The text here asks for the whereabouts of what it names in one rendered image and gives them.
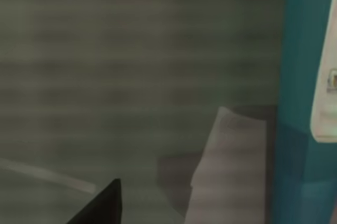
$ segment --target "white paper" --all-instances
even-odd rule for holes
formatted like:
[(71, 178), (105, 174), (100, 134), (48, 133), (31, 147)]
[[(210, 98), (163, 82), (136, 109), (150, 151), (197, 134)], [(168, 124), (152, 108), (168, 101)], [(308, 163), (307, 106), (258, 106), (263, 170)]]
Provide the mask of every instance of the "white paper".
[(266, 122), (221, 107), (193, 175), (185, 224), (264, 221)]

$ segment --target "black pointed object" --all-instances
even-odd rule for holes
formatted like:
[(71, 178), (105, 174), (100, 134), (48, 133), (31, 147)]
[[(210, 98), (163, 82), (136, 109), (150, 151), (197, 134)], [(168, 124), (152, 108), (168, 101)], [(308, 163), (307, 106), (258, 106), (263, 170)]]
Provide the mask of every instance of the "black pointed object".
[(122, 184), (113, 180), (67, 224), (121, 224)]

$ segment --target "gray background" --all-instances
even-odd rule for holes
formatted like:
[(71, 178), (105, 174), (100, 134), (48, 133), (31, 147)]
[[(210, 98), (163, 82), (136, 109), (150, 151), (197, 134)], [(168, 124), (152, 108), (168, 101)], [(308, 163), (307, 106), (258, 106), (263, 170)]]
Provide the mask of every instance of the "gray background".
[[(0, 157), (99, 189), (123, 223), (182, 223), (156, 160), (201, 151), (218, 106), (276, 104), (284, 0), (0, 0)], [(0, 170), (0, 223), (93, 196)]]

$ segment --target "small icon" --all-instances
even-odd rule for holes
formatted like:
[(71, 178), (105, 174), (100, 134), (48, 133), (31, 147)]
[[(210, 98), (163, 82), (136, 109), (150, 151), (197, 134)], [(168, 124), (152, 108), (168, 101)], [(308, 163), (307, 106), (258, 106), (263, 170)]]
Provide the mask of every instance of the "small icon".
[(328, 92), (337, 92), (337, 69), (331, 69), (328, 79)]

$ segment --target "white stripe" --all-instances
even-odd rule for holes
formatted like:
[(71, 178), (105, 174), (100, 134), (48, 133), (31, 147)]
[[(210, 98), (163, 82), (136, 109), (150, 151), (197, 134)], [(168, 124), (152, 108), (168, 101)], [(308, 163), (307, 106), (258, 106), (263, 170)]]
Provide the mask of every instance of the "white stripe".
[(0, 158), (0, 168), (26, 174), (34, 178), (43, 179), (79, 191), (88, 192), (89, 194), (93, 194), (96, 191), (96, 186), (92, 183), (3, 158)]

